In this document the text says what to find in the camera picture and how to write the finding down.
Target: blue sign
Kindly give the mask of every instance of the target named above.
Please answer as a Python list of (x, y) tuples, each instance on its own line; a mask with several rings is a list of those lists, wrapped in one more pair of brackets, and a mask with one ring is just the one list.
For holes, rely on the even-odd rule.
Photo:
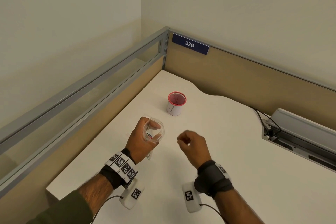
[(209, 48), (210, 48), (210, 46), (208, 46), (208, 45), (201, 44), (201, 43), (196, 42), (194, 40), (191, 40), (191, 39), (185, 38), (183, 36), (177, 35), (175, 33), (173, 34), (172, 42), (175, 43), (175, 44), (178, 44), (178, 45), (182, 45), (182, 46), (184, 46), (186, 48), (189, 48), (191, 50), (194, 50), (196, 52), (205, 54), (205, 55), (208, 54), (208, 51), (209, 51)]

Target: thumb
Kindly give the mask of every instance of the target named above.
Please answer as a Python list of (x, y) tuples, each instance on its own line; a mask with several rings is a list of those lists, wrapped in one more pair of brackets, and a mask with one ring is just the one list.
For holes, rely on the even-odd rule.
[(186, 153), (186, 152), (189, 150), (189, 146), (188, 146), (185, 142), (183, 142), (182, 140), (177, 140), (177, 143), (179, 144), (180, 149), (181, 149), (184, 153)]

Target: glass panel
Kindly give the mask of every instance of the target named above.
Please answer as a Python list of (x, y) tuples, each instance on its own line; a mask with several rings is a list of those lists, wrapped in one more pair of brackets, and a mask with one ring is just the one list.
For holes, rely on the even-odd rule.
[(153, 47), (145, 52), (145, 55), (133, 59), (40, 128), (0, 155), (0, 185), (17, 172), (27, 161), (30, 161), (39, 154), (45, 148), (43, 146), (57, 133), (61, 132), (79, 116), (86, 114), (93, 104), (127, 77), (141, 69), (157, 54), (157, 50), (158, 44), (154, 44)]

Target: dark sleeve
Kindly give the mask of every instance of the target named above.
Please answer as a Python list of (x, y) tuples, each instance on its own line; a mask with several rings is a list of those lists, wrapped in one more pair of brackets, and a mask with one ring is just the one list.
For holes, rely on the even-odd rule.
[(74, 190), (27, 224), (90, 224), (92, 219), (93, 214), (89, 205), (82, 195)]

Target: desk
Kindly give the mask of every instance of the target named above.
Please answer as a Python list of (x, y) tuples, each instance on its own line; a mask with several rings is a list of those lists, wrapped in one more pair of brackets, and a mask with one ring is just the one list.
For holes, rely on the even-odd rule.
[[(167, 96), (187, 96), (182, 114), (166, 112)], [(90, 179), (105, 161), (124, 148), (141, 116), (161, 120), (166, 134), (151, 160), (138, 164), (146, 183), (132, 210), (111, 199), (100, 210), (98, 223), (222, 223), (212, 209), (187, 212), (181, 185), (196, 170), (179, 149), (176, 137), (185, 129), (207, 140), (212, 158), (230, 174), (234, 187), (266, 223), (334, 223), (336, 173), (261, 138), (261, 123), (249, 107), (222, 96), (210, 96), (191, 82), (161, 71), (109, 125), (47, 187), (57, 199)], [(120, 195), (123, 188), (113, 194)], [(202, 202), (215, 202), (201, 195)]]

